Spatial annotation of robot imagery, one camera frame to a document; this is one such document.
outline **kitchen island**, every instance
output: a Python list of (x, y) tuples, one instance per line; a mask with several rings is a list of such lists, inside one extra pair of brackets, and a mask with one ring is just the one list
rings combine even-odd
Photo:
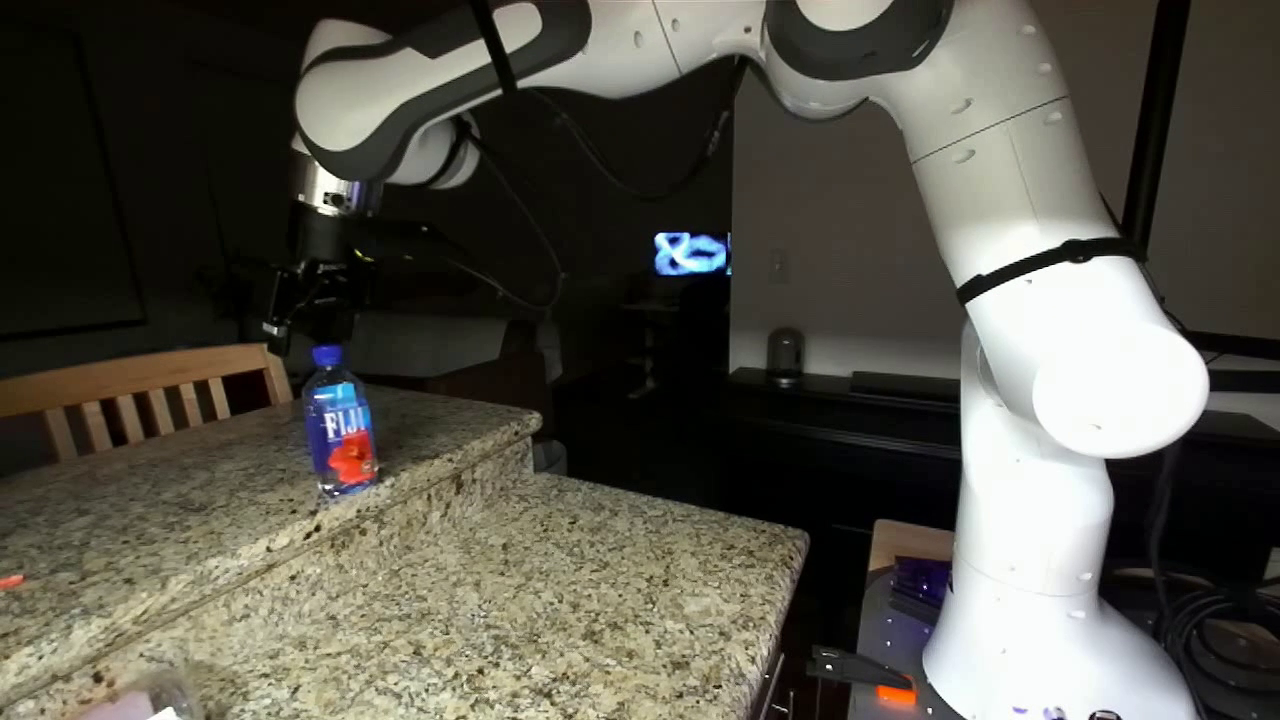
[(4, 716), (178, 670), (208, 716), (746, 716), (805, 533), (530, 467), (532, 413), (376, 390), (320, 505), (295, 417), (4, 480)]

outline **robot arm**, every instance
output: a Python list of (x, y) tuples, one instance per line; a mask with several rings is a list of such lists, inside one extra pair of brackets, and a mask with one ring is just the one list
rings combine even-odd
[(885, 103), (970, 306), (958, 582), (926, 652), (943, 695), (930, 716), (1037, 702), (1193, 716), (1178, 669), (1095, 599), (1095, 578), (1106, 458), (1188, 432), (1210, 372), (1118, 239), (1024, 0), (507, 0), (480, 19), (471, 9), (399, 36), (315, 29), (295, 89), (302, 283), (344, 275), (331, 228), (368, 213), (379, 183), (461, 183), (476, 167), (466, 112), (504, 93), (620, 100), (746, 54), (796, 117)]

